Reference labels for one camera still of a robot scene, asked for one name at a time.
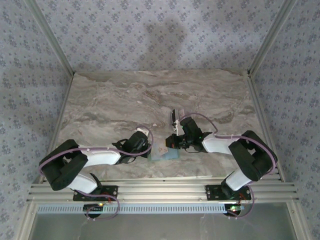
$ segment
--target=marble surface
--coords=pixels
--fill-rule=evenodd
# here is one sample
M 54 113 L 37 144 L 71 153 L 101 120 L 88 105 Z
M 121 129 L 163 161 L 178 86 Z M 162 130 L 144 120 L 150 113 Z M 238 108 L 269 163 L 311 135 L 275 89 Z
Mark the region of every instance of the marble surface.
M 262 137 L 245 77 L 221 69 L 175 71 L 121 71 L 76 73 L 66 103 L 58 144 L 74 139 L 86 146 L 109 146 L 129 138 L 137 125 L 151 128 L 158 141 L 173 133 L 169 126 L 174 108 L 198 112 L 212 119 L 220 134 L 253 130 Z M 194 116 L 203 132 L 213 127 Z M 187 153 L 179 159 L 85 168 L 101 180 L 215 176 L 237 167 L 230 155 Z

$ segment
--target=aluminum frame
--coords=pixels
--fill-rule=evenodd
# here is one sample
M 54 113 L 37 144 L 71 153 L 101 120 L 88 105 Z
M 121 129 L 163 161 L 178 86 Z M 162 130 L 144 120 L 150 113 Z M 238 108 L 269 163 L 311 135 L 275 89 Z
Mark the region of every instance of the aluminum frame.
M 266 116 L 262 110 L 261 102 L 257 96 L 257 90 L 251 78 L 247 78 L 250 97 L 263 130 L 263 135 L 271 149 L 275 150 L 275 144 L 269 132 Z M 58 132 L 61 127 L 61 120 L 66 106 L 72 80 L 68 86 L 63 101 L 61 113 L 56 125 L 49 152 L 54 149 L 57 142 Z M 220 184 L 224 177 L 167 177 L 147 179 L 121 179 L 103 181 L 104 185 L 118 185 L 118 199 L 122 204 L 190 204 L 190 203 L 235 203 L 234 201 L 207 201 L 204 186 Z M 285 182 L 285 175 L 281 167 L 281 160 L 275 173 L 265 176 L 259 182 L 252 184 L 255 193 L 255 201 L 259 203 L 287 203 L 292 225 L 298 240 L 312 239 L 311 232 L 307 225 L 294 183 Z M 27 204 L 24 210 L 23 219 L 19 226 L 17 240 L 27 240 L 30 237 L 34 219 L 40 204 L 70 204 L 75 205 L 81 202 L 73 202 L 73 192 L 70 189 L 52 191 L 50 185 L 41 177 L 33 184 L 27 197 Z

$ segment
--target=metal bracket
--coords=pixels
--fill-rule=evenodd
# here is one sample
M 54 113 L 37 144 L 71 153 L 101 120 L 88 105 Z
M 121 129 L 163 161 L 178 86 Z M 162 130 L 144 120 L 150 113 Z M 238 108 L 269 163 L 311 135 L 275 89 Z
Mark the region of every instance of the metal bracket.
M 221 185 L 206 185 L 204 187 L 206 193 L 206 199 L 208 201 L 225 201 L 225 200 L 251 200 L 251 193 L 247 186 L 240 188 L 234 192 L 232 198 L 228 198 L 223 192 Z
M 116 186 L 116 185 L 103 185 L 103 186 L 101 186 L 101 191 L 99 194 L 100 195 L 108 194 L 108 195 L 111 195 L 111 196 L 117 198 L 118 186 Z M 92 201 L 97 201 L 97 202 L 112 201 L 112 202 L 114 202 L 115 200 L 112 198 L 108 198 L 108 197 L 85 196 L 85 195 L 82 195 L 81 193 L 75 191 L 73 194 L 73 201 L 75 201 L 75 202 L 92 202 Z

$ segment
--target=patterned wallpaper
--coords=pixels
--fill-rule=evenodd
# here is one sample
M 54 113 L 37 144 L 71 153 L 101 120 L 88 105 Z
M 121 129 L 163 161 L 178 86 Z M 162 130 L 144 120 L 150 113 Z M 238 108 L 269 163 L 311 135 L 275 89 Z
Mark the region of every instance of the patterned wallpaper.
M 74 71 L 247 69 L 282 0 L 38 0 Z
M 320 240 L 320 2 L 299 0 L 255 76 L 279 158 Z
M 0 9 L 0 239 L 10 240 L 70 78 L 22 0 Z

